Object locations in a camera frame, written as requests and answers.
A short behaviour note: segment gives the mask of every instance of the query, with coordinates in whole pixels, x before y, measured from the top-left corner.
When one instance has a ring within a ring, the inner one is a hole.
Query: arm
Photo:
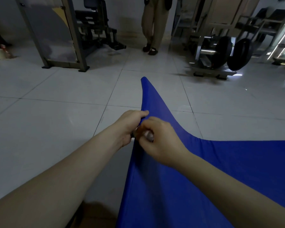
[[[0,227],[65,227],[113,154],[130,143],[144,111],[127,111],[69,156],[0,199]]]
[[[153,132],[154,141],[138,136],[144,150],[186,176],[235,228],[285,227],[284,207],[190,153],[169,123],[150,117],[137,134],[145,130]]]

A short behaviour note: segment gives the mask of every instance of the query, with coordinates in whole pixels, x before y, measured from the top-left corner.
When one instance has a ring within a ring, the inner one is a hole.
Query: blue fabric
[[[285,141],[208,141],[187,133],[152,84],[142,110],[171,123],[190,152],[285,207]],[[134,144],[117,227],[232,227],[189,180]]]

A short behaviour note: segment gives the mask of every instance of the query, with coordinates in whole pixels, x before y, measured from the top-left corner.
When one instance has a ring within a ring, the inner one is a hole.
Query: light strip
[[[274,48],[274,50],[272,51],[272,53],[270,54],[270,56],[267,58],[267,60],[270,59],[270,57],[274,54],[274,51],[277,49],[277,47],[279,46],[280,42],[281,42],[284,38],[285,38],[285,34],[284,34],[284,36],[282,37],[282,39],[279,41],[279,43],[277,44],[277,46]]]

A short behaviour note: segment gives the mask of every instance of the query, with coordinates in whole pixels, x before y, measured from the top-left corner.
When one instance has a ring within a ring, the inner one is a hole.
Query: leg
[[[153,20],[154,20],[154,2],[149,0],[149,3],[145,5],[142,16],[142,31],[147,38],[147,43],[152,43],[153,37]]]
[[[154,15],[154,34],[151,47],[157,50],[163,39],[169,15],[169,11],[166,10],[164,1],[165,0],[158,0]]]

